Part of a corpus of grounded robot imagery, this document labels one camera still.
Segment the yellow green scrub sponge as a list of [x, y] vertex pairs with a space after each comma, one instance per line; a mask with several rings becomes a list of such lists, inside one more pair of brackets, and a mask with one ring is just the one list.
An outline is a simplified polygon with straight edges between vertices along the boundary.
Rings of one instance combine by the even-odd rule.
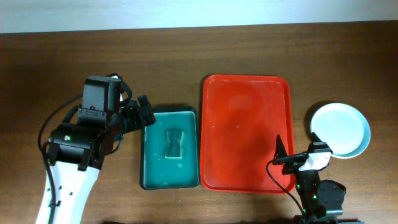
[[179, 129], [167, 130], [166, 159], [181, 159], [185, 133]]

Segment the light blue plate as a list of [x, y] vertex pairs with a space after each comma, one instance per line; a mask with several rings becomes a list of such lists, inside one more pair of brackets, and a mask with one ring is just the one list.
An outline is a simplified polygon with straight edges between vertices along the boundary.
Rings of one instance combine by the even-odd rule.
[[369, 146], [371, 128], [364, 115], [344, 103], [320, 107], [311, 118], [310, 131], [326, 142], [338, 159], [351, 159]]

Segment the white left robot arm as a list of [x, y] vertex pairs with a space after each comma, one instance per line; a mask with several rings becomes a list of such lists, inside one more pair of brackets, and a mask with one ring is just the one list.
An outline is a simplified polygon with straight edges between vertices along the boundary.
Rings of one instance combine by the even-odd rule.
[[145, 95], [114, 102], [113, 110], [88, 106], [89, 99], [70, 108], [46, 141], [40, 128], [37, 145], [45, 167], [45, 189], [37, 223], [80, 223], [88, 196], [97, 181], [104, 158], [115, 153], [125, 134], [155, 123]]

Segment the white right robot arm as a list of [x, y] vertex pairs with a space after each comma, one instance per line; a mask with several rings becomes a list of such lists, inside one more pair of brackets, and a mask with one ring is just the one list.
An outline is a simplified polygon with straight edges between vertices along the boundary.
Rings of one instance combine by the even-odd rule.
[[300, 210], [294, 223], [338, 223], [343, 214], [346, 187], [333, 180], [321, 180], [319, 172], [330, 163], [333, 151], [326, 142], [312, 133], [312, 142], [305, 152], [289, 156], [280, 136], [276, 137], [274, 158], [268, 165], [282, 166], [282, 174], [295, 177], [299, 199], [293, 199]]

